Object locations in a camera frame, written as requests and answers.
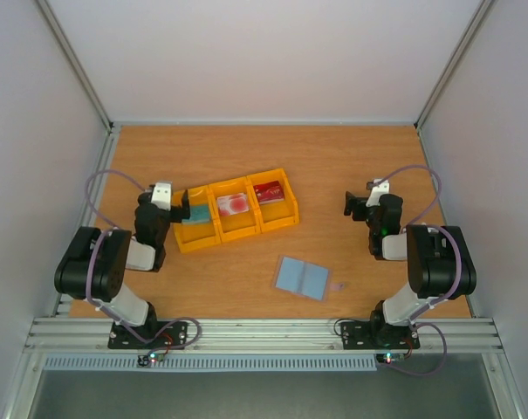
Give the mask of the pink leather card holder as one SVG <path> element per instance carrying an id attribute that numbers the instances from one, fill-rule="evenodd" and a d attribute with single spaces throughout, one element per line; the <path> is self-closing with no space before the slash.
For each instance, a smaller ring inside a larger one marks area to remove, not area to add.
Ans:
<path id="1" fill-rule="evenodd" d="M 322 265 L 281 255 L 271 288 L 304 299 L 325 301 L 330 293 L 343 292 L 347 283 L 333 281 L 332 272 Z"/>

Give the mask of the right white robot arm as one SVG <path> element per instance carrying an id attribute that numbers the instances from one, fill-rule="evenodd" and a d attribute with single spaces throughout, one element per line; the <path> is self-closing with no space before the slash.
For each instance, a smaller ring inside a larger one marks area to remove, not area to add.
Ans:
<path id="1" fill-rule="evenodd" d="M 370 253 L 378 260 L 403 261 L 408 282 L 380 301 L 366 321 L 339 321 L 334 331 L 345 349 L 417 349 L 414 329 L 426 311 L 471 295 L 477 270 L 458 226 L 410 224 L 401 231 L 403 200 L 389 193 L 357 197 L 346 192 L 344 214 L 369 228 Z"/>

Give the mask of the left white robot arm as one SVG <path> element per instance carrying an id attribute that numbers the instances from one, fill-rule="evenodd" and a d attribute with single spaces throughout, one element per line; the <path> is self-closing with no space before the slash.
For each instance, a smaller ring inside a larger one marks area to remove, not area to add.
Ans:
<path id="1" fill-rule="evenodd" d="M 134 231 L 79 228 L 54 273 L 54 286 L 112 318 L 139 347 L 151 347 L 165 327 L 153 305 L 125 285 L 124 274 L 160 270 L 170 225 L 190 219 L 189 193 L 183 191 L 173 205 L 170 186 L 157 183 L 138 197 L 134 216 Z"/>

